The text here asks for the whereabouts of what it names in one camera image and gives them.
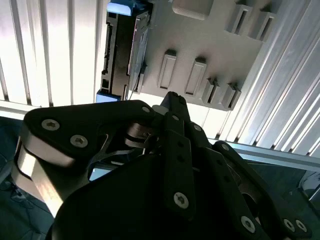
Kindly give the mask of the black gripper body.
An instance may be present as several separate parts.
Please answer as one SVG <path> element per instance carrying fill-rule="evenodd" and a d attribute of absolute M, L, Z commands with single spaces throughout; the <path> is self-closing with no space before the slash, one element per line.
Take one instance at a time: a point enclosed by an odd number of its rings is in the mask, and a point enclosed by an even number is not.
<path fill-rule="evenodd" d="M 165 207 L 165 163 L 142 155 L 74 192 L 55 217 L 53 240 L 226 240 L 217 231 L 222 203 L 214 184 L 205 185 L 200 164 L 191 160 L 195 214 Z"/>

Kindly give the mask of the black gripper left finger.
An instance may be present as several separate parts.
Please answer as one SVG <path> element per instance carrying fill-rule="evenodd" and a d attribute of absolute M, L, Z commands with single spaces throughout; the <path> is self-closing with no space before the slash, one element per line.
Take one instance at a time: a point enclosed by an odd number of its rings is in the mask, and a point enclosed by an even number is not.
<path fill-rule="evenodd" d="M 186 100 L 168 92 L 160 105 L 141 100 L 38 108 L 23 119 L 16 166 L 20 187 L 56 217 L 89 183 L 92 166 L 135 149 L 159 151 L 165 164 L 163 203 L 190 219 L 196 212 L 191 139 L 197 125 Z"/>

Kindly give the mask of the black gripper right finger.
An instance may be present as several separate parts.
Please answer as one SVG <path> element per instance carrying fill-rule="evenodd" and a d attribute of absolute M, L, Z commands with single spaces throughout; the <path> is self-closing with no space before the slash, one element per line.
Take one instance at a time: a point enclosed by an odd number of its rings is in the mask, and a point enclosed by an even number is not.
<path fill-rule="evenodd" d="M 191 122 L 186 100 L 175 96 L 175 110 L 185 123 L 204 185 L 213 184 L 225 219 L 217 230 L 227 240 L 309 240 L 312 230 L 226 142 L 209 143 Z"/>

